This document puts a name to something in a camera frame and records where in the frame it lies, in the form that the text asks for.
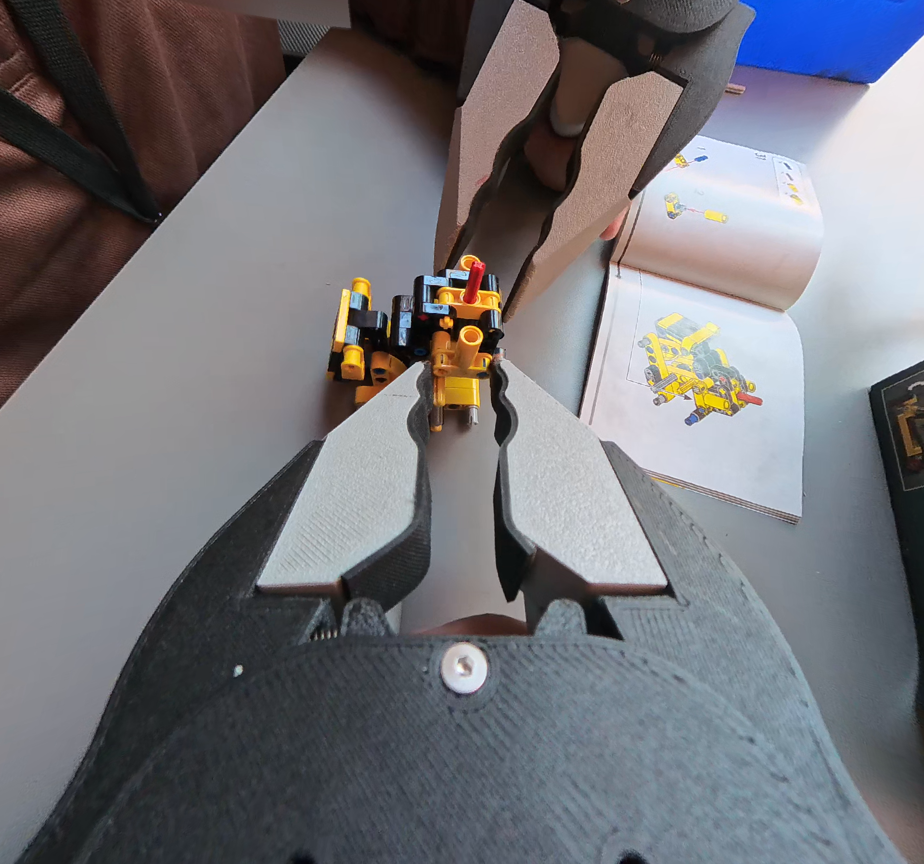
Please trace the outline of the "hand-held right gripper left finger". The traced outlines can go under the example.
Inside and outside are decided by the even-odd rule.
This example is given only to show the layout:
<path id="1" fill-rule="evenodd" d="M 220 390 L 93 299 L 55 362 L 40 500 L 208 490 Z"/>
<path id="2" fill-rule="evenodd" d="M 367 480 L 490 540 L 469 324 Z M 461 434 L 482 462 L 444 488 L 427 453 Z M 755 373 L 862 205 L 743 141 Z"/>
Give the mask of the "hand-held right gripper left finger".
<path id="1" fill-rule="evenodd" d="M 433 377 L 418 363 L 331 431 L 271 548 L 262 593 L 401 603 L 431 556 Z"/>

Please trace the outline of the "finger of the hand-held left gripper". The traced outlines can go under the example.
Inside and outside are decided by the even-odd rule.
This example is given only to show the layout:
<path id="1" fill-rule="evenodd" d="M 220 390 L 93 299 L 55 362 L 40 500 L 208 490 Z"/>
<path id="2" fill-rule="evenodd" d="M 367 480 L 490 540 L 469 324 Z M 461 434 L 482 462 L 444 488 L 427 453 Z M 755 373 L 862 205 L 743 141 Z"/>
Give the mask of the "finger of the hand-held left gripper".
<path id="1" fill-rule="evenodd" d="M 436 225 L 434 270 L 466 252 L 559 61 L 548 13 L 513 0 L 473 85 L 456 108 Z"/>
<path id="2" fill-rule="evenodd" d="M 679 84 L 651 71 L 609 86 L 575 146 L 564 194 L 546 218 L 506 299 L 506 322 L 627 210 L 630 188 L 682 92 Z"/>

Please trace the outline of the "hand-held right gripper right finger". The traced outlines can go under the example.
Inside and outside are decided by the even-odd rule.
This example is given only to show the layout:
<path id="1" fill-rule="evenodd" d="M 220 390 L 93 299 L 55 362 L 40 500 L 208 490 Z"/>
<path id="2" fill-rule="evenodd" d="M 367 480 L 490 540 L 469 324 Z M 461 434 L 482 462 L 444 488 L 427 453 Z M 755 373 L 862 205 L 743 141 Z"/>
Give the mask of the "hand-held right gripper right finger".
<path id="1" fill-rule="evenodd" d="M 667 579 L 596 434 L 506 359 L 491 370 L 497 574 L 508 601 L 661 593 Z"/>

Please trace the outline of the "yellow black lego model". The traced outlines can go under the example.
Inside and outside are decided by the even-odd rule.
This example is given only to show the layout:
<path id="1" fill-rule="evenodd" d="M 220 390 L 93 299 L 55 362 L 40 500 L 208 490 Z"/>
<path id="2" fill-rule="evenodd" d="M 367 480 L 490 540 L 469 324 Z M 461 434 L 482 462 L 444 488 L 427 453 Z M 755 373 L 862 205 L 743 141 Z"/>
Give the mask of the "yellow black lego model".
<path id="1" fill-rule="evenodd" d="M 361 406 L 412 365 L 432 366 L 436 331 L 456 338 L 471 324 L 482 331 L 480 349 L 490 363 L 477 378 L 433 376 L 430 425 L 431 431 L 442 431 L 448 410 L 464 413 L 470 426 L 477 424 L 480 384 L 503 337 L 501 300 L 497 277 L 474 255 L 464 255 L 456 268 L 417 277 L 410 295 L 394 297 L 390 313 L 373 309 L 370 282 L 355 278 L 340 295 L 327 378 L 356 384 L 354 402 Z"/>

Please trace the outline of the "yellow lego tube connector piece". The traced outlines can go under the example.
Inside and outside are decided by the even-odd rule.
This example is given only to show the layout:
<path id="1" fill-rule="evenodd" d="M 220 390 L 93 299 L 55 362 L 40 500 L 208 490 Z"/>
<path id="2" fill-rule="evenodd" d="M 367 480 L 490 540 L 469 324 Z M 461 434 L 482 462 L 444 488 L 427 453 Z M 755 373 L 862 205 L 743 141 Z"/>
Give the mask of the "yellow lego tube connector piece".
<path id="1" fill-rule="evenodd" d="M 431 362 L 434 377 L 477 378 L 490 363 L 489 356 L 481 352 L 482 331 L 474 325 L 465 325 L 452 338 L 450 332 L 438 330 L 431 342 Z"/>

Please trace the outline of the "lego instruction booklet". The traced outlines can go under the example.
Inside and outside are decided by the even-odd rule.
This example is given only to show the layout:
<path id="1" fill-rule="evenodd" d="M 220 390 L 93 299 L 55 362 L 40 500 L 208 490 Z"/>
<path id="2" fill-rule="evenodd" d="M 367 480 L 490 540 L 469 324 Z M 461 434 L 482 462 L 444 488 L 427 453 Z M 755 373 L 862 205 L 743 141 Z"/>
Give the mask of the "lego instruction booklet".
<path id="1" fill-rule="evenodd" d="M 798 522 L 803 349 L 787 312 L 822 239 L 805 165 L 694 138 L 619 234 L 581 419 L 656 479 Z"/>

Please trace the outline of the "black lego set box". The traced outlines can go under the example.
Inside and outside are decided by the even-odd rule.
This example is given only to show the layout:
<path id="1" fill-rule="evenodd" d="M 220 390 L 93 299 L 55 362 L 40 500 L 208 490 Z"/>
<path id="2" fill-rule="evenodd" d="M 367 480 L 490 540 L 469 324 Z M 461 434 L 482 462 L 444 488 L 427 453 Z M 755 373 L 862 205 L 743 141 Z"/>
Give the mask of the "black lego set box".
<path id="1" fill-rule="evenodd" d="M 918 641 L 916 705 L 923 709 L 923 363 L 870 389 L 875 427 Z"/>

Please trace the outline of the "person's left hand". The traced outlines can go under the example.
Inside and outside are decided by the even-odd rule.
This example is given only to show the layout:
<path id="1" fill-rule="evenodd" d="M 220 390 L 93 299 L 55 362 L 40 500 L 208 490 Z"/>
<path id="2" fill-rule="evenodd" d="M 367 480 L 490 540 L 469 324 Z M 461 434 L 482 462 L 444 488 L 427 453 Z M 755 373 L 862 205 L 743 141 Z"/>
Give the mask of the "person's left hand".
<path id="1" fill-rule="evenodd" d="M 606 140 L 612 128 L 593 119 L 565 123 L 556 107 L 532 126 L 526 159 L 543 185 L 558 193 L 543 224 L 543 237 L 556 246 L 586 242 L 597 234 L 612 241 L 621 232 L 631 205 L 630 181 Z"/>

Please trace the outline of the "blue storage box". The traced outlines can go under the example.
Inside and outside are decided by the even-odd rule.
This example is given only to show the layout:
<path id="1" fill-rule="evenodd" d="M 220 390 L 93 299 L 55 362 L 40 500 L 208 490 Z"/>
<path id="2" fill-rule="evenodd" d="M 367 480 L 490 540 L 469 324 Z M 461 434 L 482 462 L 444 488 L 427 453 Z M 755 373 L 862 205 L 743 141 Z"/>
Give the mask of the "blue storage box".
<path id="1" fill-rule="evenodd" d="M 739 64 L 872 83 L 923 33 L 923 0 L 743 0 Z"/>

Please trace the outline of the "person's brown clothing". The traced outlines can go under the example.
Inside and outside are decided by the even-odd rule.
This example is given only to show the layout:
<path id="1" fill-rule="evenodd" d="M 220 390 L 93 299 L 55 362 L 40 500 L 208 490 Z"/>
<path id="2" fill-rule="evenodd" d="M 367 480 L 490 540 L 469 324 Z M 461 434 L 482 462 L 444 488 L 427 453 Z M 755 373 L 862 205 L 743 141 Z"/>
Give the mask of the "person's brown clothing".
<path id="1" fill-rule="evenodd" d="M 2 136 L 2 402 L 5 403 L 286 77 L 275 20 L 178 0 L 53 1 L 98 79 L 98 117 L 128 147 L 153 200 L 91 193 Z M 350 0 L 386 40 L 448 71 L 475 0 Z"/>

